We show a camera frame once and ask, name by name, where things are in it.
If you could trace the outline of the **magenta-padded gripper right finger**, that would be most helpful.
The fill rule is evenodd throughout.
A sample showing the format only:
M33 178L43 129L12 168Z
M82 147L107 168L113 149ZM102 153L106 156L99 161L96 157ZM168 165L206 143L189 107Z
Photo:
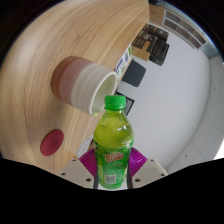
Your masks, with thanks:
M147 159L137 149L131 149L127 171L127 187L129 189L144 187L165 176L167 176L167 172L156 159Z

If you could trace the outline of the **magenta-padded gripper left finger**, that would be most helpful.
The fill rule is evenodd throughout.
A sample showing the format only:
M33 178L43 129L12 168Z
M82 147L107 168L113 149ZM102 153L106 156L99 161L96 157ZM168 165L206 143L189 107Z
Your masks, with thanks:
M97 189L99 178L95 150L87 151L80 158L72 158L60 171L59 176L81 187Z

